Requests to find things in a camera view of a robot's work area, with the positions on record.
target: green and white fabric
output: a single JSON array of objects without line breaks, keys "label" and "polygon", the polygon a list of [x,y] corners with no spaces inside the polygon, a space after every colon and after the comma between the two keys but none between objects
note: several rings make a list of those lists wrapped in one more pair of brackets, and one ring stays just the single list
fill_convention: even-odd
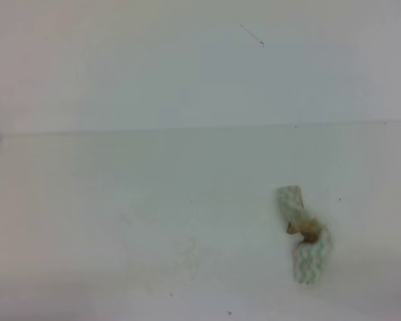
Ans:
[{"label": "green and white fabric", "polygon": [[305,210],[298,186],[280,188],[277,196],[280,211],[289,222],[288,234],[301,233],[305,237],[293,253],[294,279],[300,284],[314,284],[332,248],[329,230]]}]

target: white backdrop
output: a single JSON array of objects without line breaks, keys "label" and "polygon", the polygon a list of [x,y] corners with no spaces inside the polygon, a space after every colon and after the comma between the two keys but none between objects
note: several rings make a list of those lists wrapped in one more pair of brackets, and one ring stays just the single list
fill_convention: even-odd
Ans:
[{"label": "white backdrop", "polygon": [[0,0],[1,132],[372,120],[401,0]]},{"label": "white backdrop", "polygon": [[[294,183],[335,243],[316,288],[274,201]],[[0,320],[45,314],[401,321],[401,124],[4,138]]]}]

